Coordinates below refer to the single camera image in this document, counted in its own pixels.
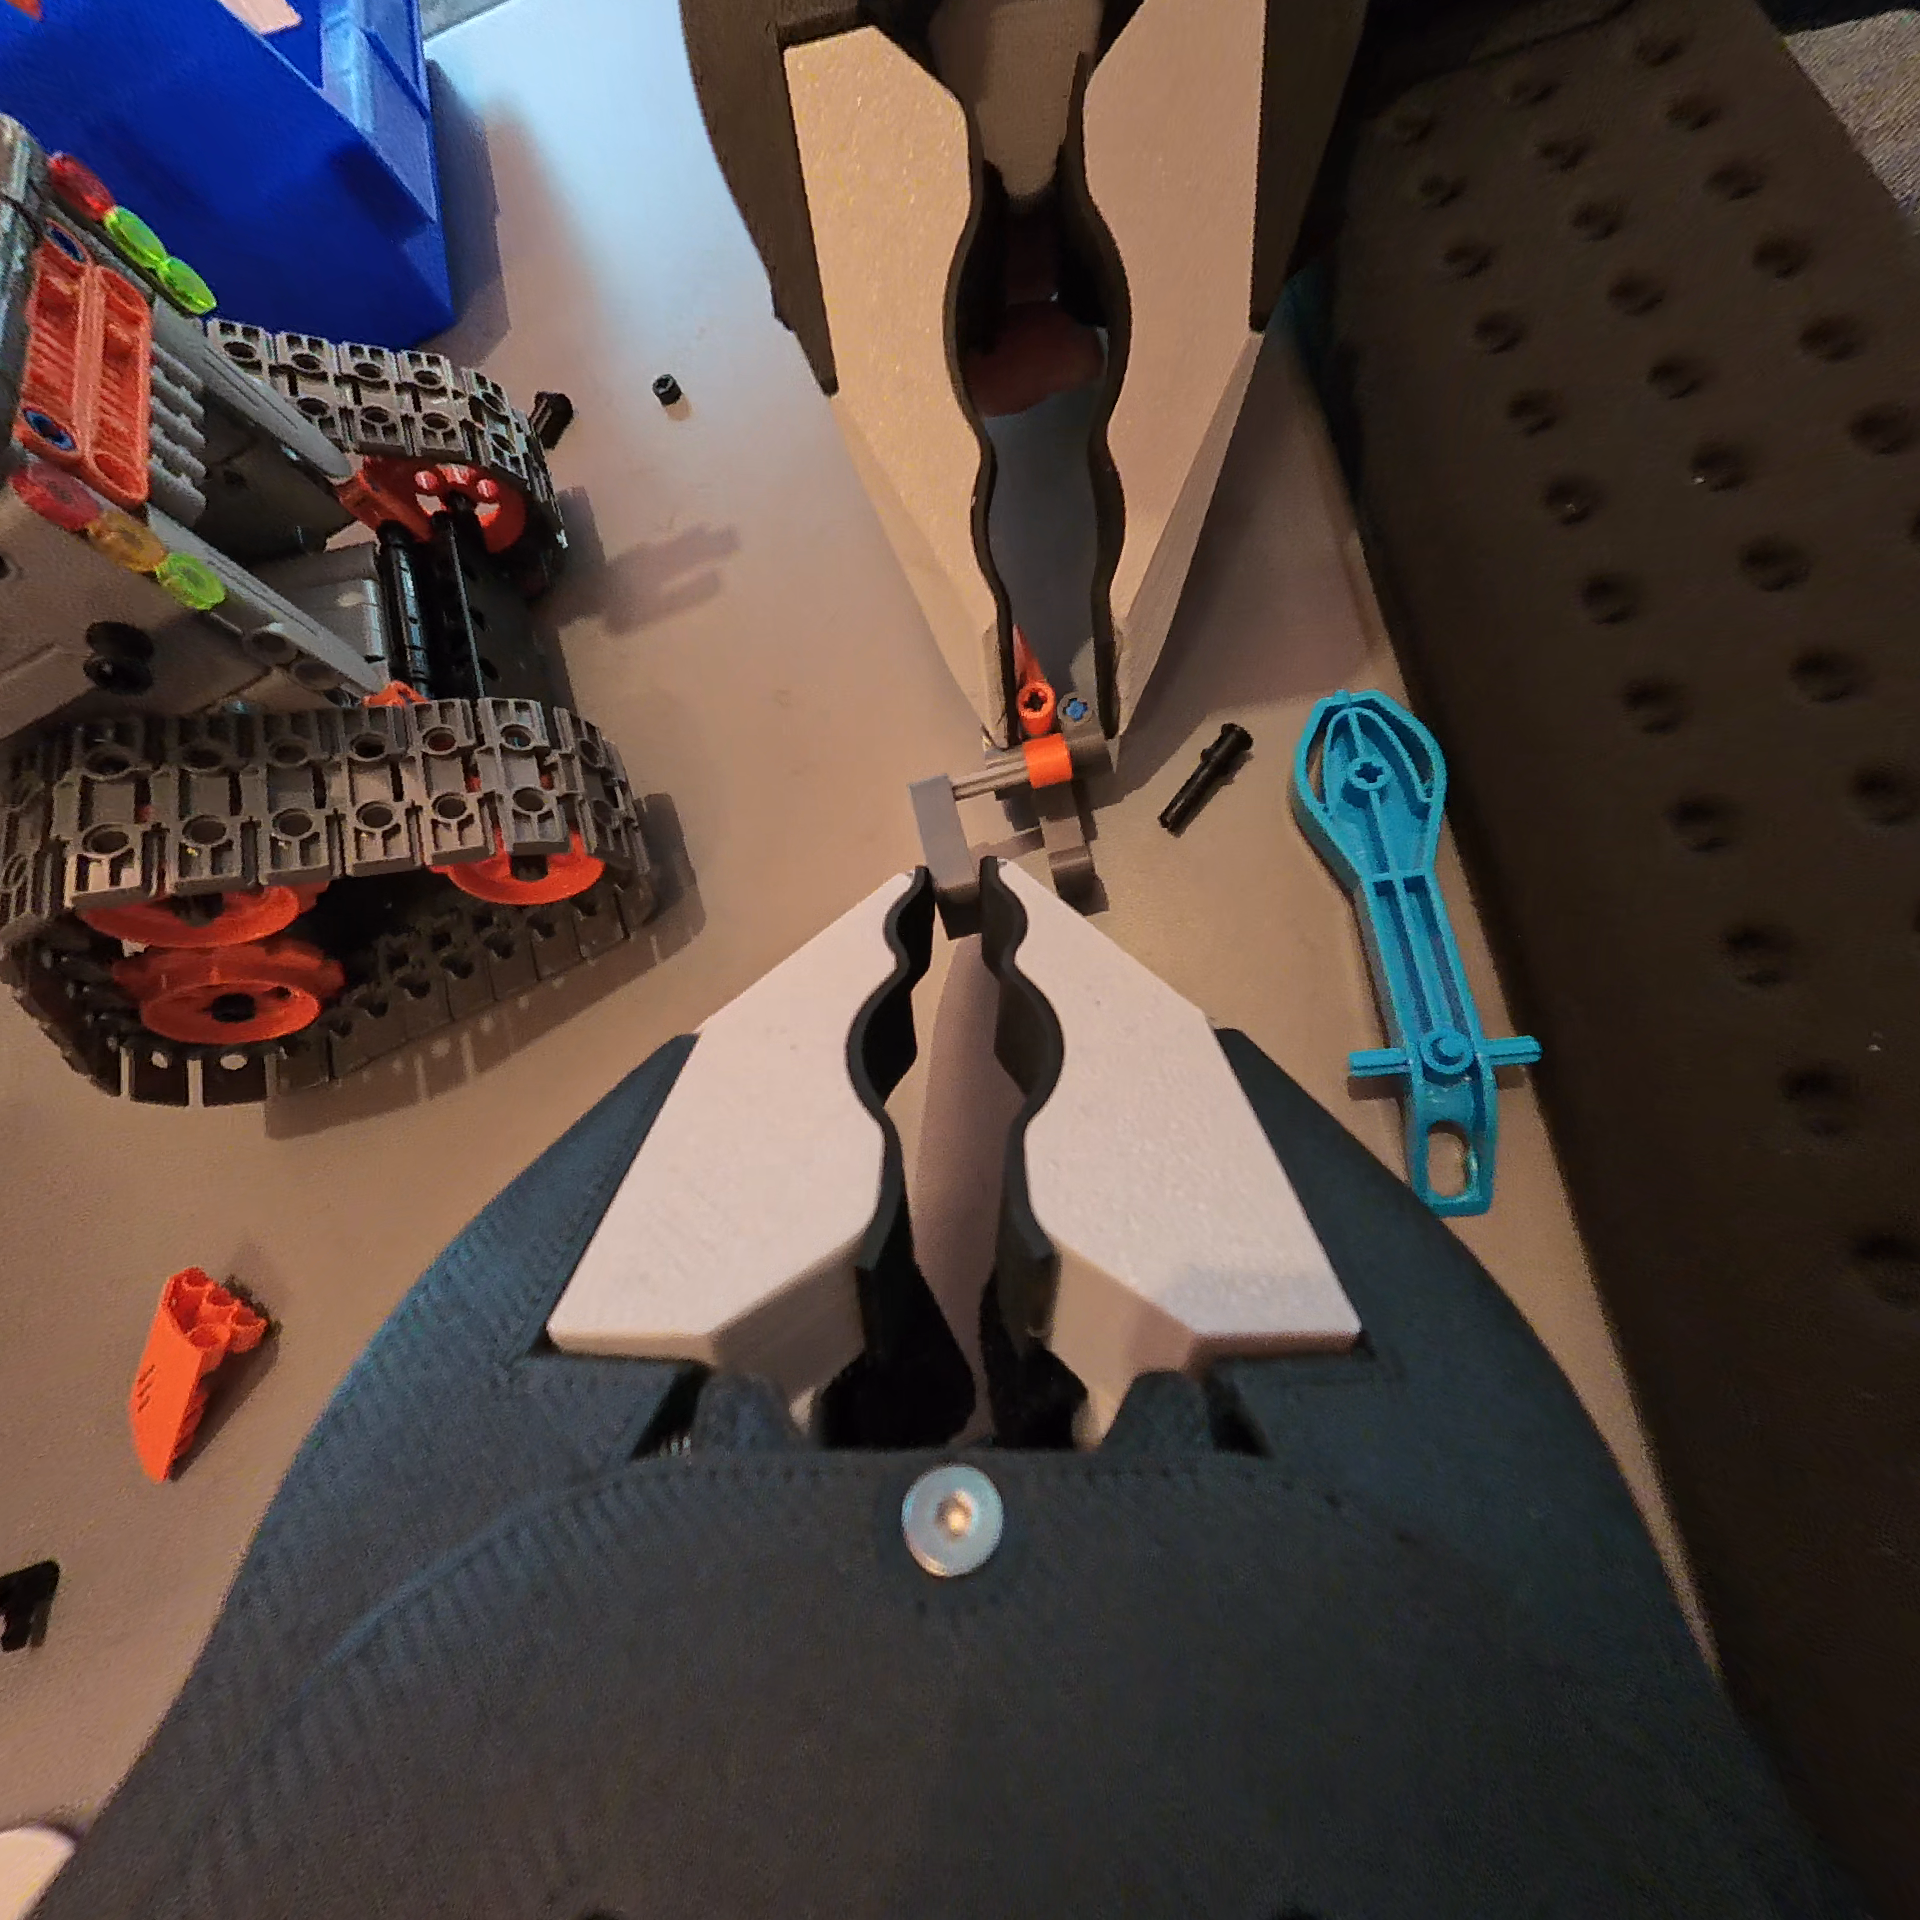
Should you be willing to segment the grey orange tracked toy vehicle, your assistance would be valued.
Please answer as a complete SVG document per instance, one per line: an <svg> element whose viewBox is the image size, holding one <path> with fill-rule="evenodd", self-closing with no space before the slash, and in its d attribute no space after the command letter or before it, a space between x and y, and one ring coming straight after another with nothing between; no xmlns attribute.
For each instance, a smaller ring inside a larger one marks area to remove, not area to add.
<svg viewBox="0 0 1920 1920"><path fill-rule="evenodd" d="M0 128L6 991L107 1094L254 1107L639 942L661 874L539 600L549 450L436 352L216 317Z"/></svg>

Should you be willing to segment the teal plastic separator tool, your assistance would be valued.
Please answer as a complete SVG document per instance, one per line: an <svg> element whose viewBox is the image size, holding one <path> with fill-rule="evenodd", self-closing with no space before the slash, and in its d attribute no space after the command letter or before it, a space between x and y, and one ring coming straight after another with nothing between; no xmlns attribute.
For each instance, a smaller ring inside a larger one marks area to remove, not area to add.
<svg viewBox="0 0 1920 1920"><path fill-rule="evenodd" d="M1381 1045L1350 1054L1352 1083L1392 1083L1407 1176L1442 1218L1494 1210L1498 1071L1542 1038L1485 1035L1437 881L1449 759L1392 692L1328 692L1294 759L1294 821L1357 912Z"/></svg>

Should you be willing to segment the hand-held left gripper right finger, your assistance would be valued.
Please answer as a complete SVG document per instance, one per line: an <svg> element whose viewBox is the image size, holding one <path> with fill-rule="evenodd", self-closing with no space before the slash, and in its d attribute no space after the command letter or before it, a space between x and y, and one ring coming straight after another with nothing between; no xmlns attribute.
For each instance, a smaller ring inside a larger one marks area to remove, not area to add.
<svg viewBox="0 0 1920 1920"><path fill-rule="evenodd" d="M1012 860L978 872L994 1049L1021 1089L1004 1161L999 1313L1080 1412L1138 1377L1352 1353L1365 1319L1213 1031Z"/></svg>

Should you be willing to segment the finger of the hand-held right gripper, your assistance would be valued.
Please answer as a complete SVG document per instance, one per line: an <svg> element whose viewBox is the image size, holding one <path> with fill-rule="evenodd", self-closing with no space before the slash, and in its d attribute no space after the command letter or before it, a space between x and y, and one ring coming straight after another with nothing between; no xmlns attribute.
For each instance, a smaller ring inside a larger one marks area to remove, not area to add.
<svg viewBox="0 0 1920 1920"><path fill-rule="evenodd" d="M1258 86L1258 0L1149 0L1080 96L1092 210L1124 283L1124 372L1104 415L1120 479L1113 731L1127 731L1165 646L1258 356Z"/></svg>
<svg viewBox="0 0 1920 1920"><path fill-rule="evenodd" d="M987 438L955 301L978 226L958 96L886 33L782 58L826 287L836 415L910 589L987 742L1008 742L1008 615L984 559Z"/></svg>

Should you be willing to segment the long black pin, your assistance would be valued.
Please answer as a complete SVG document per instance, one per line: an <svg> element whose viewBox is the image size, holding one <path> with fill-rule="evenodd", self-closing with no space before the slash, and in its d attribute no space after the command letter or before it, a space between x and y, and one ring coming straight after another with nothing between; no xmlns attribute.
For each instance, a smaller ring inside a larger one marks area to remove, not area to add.
<svg viewBox="0 0 1920 1920"><path fill-rule="evenodd" d="M1198 763L1188 770L1188 776L1162 805L1158 826L1165 832L1183 832L1188 821L1213 801L1213 792L1238 776L1244 753L1252 753L1252 731L1243 722L1221 722L1221 731L1198 747Z"/></svg>

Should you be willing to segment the black dimpled foam mat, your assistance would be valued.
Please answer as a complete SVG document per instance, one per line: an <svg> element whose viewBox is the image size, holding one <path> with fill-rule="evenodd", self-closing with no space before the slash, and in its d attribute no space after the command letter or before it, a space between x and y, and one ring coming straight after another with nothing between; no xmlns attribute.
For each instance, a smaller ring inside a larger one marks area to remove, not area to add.
<svg viewBox="0 0 1920 1920"><path fill-rule="evenodd" d="M1916 1916L1916 228L1759 5L1369 5L1328 410L1717 1665Z"/></svg>

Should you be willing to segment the orange curved brick piece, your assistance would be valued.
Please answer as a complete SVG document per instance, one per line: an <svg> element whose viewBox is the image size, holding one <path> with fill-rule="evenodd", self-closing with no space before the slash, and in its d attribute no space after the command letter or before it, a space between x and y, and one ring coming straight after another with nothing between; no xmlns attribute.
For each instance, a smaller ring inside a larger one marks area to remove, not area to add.
<svg viewBox="0 0 1920 1920"><path fill-rule="evenodd" d="M150 1478L171 1478L203 1430L216 1367L269 1337L269 1313L207 1267L171 1275L135 1377L132 1449Z"/></svg>

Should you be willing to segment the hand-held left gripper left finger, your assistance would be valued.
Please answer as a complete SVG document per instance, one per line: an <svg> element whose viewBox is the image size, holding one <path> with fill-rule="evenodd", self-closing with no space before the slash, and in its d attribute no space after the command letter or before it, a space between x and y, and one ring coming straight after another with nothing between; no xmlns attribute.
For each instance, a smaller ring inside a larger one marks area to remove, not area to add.
<svg viewBox="0 0 1920 1920"><path fill-rule="evenodd" d="M898 1347L920 1284L886 1108L920 1058L933 874L888 874L708 1016L669 1076L549 1337L708 1361L786 1402Z"/></svg>

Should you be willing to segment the person's right hand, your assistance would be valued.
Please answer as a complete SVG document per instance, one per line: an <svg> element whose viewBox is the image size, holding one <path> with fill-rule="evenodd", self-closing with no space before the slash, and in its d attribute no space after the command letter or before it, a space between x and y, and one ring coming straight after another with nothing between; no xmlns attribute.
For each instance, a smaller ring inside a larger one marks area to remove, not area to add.
<svg viewBox="0 0 1920 1920"><path fill-rule="evenodd" d="M1016 415L1045 396L1085 389L1104 376L1101 326L1060 301L1016 301L999 312L984 346L964 356L964 389L984 415Z"/></svg>

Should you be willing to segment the blue plastic storage bin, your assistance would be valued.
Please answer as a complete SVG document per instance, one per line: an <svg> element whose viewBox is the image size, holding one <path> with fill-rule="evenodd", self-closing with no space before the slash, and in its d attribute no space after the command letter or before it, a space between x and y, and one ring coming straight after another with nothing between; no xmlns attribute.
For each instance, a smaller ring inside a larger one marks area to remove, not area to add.
<svg viewBox="0 0 1920 1920"><path fill-rule="evenodd" d="M224 317L371 346L453 322L411 0L6 5L0 107L78 156Z"/></svg>

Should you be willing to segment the orange grey brick assembly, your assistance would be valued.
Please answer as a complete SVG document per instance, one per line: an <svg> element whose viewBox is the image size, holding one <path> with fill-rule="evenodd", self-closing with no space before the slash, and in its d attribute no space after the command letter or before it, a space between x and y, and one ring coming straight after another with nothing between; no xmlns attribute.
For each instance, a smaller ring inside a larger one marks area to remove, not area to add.
<svg viewBox="0 0 1920 1920"><path fill-rule="evenodd" d="M1012 636L1016 664L1016 745L1028 753L1030 787L1008 792L1004 801L1030 801L1045 868L1052 890L1092 912L1098 903L1098 860L1092 827L1080 826L1080 781L1113 770L1111 742L1085 696L1060 692L1030 651L1028 634Z"/></svg>

